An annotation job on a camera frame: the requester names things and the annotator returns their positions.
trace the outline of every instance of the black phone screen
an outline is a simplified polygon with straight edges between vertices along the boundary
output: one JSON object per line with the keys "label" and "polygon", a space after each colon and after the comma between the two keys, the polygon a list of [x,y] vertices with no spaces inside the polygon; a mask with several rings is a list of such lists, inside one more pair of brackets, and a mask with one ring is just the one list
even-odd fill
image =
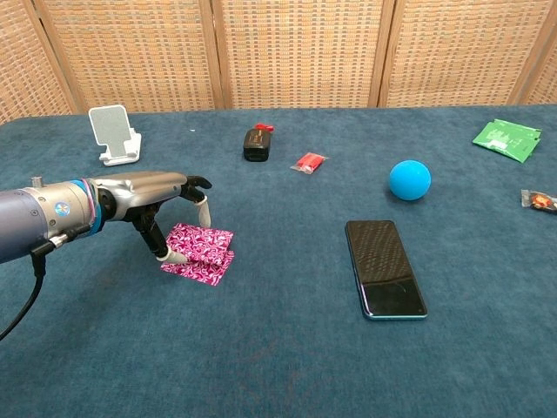
{"label": "black phone screen", "polygon": [[427,315],[396,226],[390,220],[351,220],[346,236],[365,315],[417,319]]}

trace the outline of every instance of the blue ball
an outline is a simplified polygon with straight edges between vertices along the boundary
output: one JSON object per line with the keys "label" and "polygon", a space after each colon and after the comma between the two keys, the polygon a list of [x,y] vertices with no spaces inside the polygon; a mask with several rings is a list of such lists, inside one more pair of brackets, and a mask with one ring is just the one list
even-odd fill
{"label": "blue ball", "polygon": [[432,184],[432,175],[419,161],[401,161],[391,170],[389,187],[402,200],[416,200],[423,197]]}

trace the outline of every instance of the phone holder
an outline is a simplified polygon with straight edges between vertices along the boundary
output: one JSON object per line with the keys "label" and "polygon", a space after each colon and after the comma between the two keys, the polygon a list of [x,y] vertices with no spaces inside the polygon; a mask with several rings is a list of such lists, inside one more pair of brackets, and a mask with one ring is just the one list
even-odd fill
{"label": "phone holder", "polygon": [[104,165],[135,163],[141,151],[141,134],[130,127],[125,108],[120,104],[89,109],[89,120],[98,145],[106,152],[99,159]]}

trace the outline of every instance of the green packet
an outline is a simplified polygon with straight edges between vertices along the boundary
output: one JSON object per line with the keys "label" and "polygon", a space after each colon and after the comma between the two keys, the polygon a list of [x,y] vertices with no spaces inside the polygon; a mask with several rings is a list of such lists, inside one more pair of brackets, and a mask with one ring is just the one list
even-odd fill
{"label": "green packet", "polygon": [[540,135],[541,129],[495,119],[473,143],[524,163],[540,142]]}

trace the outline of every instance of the small black box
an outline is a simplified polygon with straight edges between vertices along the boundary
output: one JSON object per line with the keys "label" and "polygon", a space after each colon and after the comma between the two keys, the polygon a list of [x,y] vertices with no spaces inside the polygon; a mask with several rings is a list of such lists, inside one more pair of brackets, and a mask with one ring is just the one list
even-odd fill
{"label": "small black box", "polygon": [[264,129],[250,129],[245,134],[244,158],[248,161],[266,161],[271,148],[271,133]]}

